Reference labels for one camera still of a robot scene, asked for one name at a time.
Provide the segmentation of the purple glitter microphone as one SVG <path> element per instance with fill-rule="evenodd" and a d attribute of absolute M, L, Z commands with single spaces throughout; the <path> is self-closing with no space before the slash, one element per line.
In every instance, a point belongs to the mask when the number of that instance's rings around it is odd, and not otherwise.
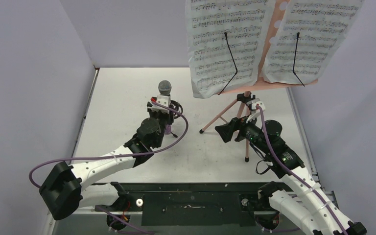
<path fill-rule="evenodd" d="M 159 90 L 161 95 L 170 96 L 171 89 L 172 89 L 172 86 L 171 86 L 171 83 L 168 80 L 162 80 L 158 84 L 158 90 Z M 166 135 L 171 134 L 171 124 L 167 124 L 165 126 L 165 134 Z"/>

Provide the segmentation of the sheet music page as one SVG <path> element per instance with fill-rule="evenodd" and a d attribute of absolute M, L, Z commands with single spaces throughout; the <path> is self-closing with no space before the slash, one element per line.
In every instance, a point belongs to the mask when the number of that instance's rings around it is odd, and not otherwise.
<path fill-rule="evenodd" d="M 266 82 L 318 80 L 345 40 L 362 0 L 291 0 L 262 67 Z"/>
<path fill-rule="evenodd" d="M 254 85 L 274 0 L 187 0 L 188 64 L 195 98 Z"/>

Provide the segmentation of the black mini tripod mic stand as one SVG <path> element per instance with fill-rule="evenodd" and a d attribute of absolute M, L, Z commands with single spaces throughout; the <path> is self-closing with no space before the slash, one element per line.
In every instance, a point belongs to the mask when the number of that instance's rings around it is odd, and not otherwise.
<path fill-rule="evenodd" d="M 183 113 L 182 105 L 175 100 L 170 101 L 169 108 L 171 108 L 172 110 L 177 111 L 181 114 Z M 165 122 L 165 130 L 164 130 L 165 135 L 171 135 L 175 138 L 178 138 L 178 136 L 172 132 L 172 124 L 174 123 L 175 119 L 178 119 L 179 117 L 180 117 L 180 115 L 176 114 L 175 112 L 169 113 L 169 118 Z"/>

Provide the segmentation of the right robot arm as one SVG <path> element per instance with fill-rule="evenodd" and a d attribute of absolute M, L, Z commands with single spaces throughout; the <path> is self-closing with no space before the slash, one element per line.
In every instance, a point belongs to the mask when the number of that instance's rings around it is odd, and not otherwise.
<path fill-rule="evenodd" d="M 336 207 L 313 179 L 301 158 L 281 138 L 282 125 L 266 120 L 261 128 L 247 117 L 233 118 L 215 127 L 224 142 L 248 140 L 250 146 L 264 154 L 268 168 L 300 199 L 297 202 L 275 182 L 259 189 L 257 203 L 263 210 L 274 209 L 293 222 L 306 235 L 365 235 L 366 227 L 353 222 Z"/>

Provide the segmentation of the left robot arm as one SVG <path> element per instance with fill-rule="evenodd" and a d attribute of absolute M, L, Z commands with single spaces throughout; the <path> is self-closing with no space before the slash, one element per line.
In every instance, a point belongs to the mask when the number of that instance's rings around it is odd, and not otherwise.
<path fill-rule="evenodd" d="M 36 187 L 54 220 L 72 215 L 78 208 L 109 206 L 120 211 L 126 206 L 126 192 L 117 182 L 100 180 L 122 170 L 135 168 L 176 145 L 162 148 L 167 127 L 183 114 L 169 101 L 165 104 L 152 98 L 147 104 L 150 117 L 142 121 L 132 138 L 115 150 L 100 157 L 76 157 L 53 160 L 52 170 Z"/>

